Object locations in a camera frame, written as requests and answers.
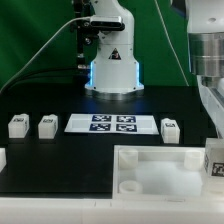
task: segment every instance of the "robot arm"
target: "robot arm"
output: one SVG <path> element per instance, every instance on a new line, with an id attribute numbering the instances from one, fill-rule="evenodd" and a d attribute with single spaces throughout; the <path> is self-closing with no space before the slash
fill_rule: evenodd
<path id="1" fill-rule="evenodd" d="M 142 93 L 139 63 L 133 56 L 134 17 L 117 0 L 90 0 L 95 15 L 86 30 L 97 31 L 98 48 L 91 63 L 88 95 L 123 100 Z"/>
<path id="2" fill-rule="evenodd" d="M 186 12 L 190 70 L 198 77 L 203 105 L 224 138 L 224 1 L 173 0 L 171 4 Z"/>

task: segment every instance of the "black cable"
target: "black cable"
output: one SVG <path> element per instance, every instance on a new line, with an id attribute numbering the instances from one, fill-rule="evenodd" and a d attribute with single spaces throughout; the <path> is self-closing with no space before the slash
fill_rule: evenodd
<path id="1" fill-rule="evenodd" d="M 32 78 L 54 78 L 54 77 L 74 77 L 74 76 L 87 76 L 89 70 L 86 69 L 84 70 L 86 73 L 80 73 L 79 75 L 48 75 L 48 76 L 37 76 L 37 77 L 32 77 L 38 74 L 43 74 L 43 73 L 48 73 L 48 72 L 59 72 L 59 71 L 80 71 L 79 69 L 77 69 L 77 67 L 66 67 L 66 68 L 49 68 L 49 69 L 41 69 L 41 70 L 36 70 L 36 71 L 32 71 L 29 73 L 26 73 L 18 78 L 16 78 L 15 80 L 13 80 L 13 82 L 11 82 L 7 88 L 4 89 L 4 91 L 1 94 L 4 94 L 4 92 L 8 91 L 11 87 L 13 87 L 14 85 L 16 85 L 18 82 L 24 81 L 24 80 L 28 80 L 28 79 L 32 79 Z"/>

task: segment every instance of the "white paper sheet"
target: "white paper sheet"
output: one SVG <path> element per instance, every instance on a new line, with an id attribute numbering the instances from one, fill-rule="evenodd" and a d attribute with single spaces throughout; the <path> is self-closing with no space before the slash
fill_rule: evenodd
<path id="1" fill-rule="evenodd" d="M 153 116 L 111 114 L 72 114 L 65 132 L 159 134 Z"/>

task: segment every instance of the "white box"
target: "white box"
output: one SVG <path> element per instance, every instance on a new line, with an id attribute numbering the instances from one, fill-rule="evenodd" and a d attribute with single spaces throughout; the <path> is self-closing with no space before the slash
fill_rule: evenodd
<path id="1" fill-rule="evenodd" d="M 29 128 L 29 115 L 15 115 L 8 124 L 9 138 L 24 138 Z"/>
<path id="2" fill-rule="evenodd" d="M 58 130 L 58 117 L 56 115 L 43 116 L 38 125 L 40 139 L 53 139 Z"/>
<path id="3" fill-rule="evenodd" d="M 224 180 L 224 139 L 207 139 L 204 164 L 208 177 Z"/>
<path id="4" fill-rule="evenodd" d="M 164 143 L 179 144 L 180 128 L 175 120 L 165 118 L 161 121 L 161 135 Z"/>

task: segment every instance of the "warning label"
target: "warning label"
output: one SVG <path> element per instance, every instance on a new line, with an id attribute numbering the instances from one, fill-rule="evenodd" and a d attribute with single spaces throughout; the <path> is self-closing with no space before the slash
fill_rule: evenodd
<path id="1" fill-rule="evenodd" d="M 111 60 L 121 60 L 121 56 L 117 50 L 117 48 L 115 48 L 112 52 L 112 54 L 110 55 L 109 59 Z"/>

